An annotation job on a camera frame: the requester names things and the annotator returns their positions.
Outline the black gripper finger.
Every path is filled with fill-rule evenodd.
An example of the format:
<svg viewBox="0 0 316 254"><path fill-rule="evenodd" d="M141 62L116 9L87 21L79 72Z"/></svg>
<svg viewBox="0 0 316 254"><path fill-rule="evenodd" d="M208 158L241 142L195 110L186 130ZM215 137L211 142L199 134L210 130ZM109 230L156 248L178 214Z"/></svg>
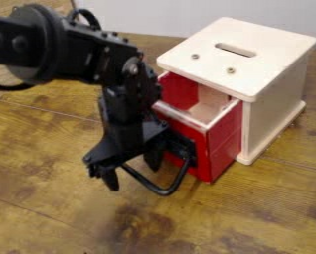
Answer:
<svg viewBox="0 0 316 254"><path fill-rule="evenodd" d="M156 172L160 168L164 150L166 142L163 140L149 141L145 145L143 160L153 172Z"/></svg>
<svg viewBox="0 0 316 254"><path fill-rule="evenodd" d="M119 190L119 182L115 168L104 167L100 164L91 164L87 168L89 176L92 178L101 179L111 191Z"/></svg>

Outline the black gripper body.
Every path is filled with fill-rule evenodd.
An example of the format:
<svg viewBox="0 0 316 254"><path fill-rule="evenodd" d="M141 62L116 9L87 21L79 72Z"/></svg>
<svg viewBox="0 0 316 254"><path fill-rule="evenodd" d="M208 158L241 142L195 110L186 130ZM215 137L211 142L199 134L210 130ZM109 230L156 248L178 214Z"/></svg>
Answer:
<svg viewBox="0 0 316 254"><path fill-rule="evenodd" d="M162 87L152 68L139 57L123 64L115 84L105 84L97 100L103 124L99 143L83 157L88 175L115 179L115 169L143 154L167 127L152 112Z"/></svg>

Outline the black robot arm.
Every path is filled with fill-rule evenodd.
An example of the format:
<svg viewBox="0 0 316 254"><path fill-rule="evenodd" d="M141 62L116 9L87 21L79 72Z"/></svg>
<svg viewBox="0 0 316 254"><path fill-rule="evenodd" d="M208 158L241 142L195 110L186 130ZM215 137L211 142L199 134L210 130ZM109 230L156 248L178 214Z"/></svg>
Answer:
<svg viewBox="0 0 316 254"><path fill-rule="evenodd" d="M152 112L162 88L143 53L101 29L88 10L62 16L40 4L26 4L0 17L0 64L21 80L18 90L54 79L101 87L103 137L83 162L88 174L116 191L115 169L149 152L149 143L166 130Z"/></svg>

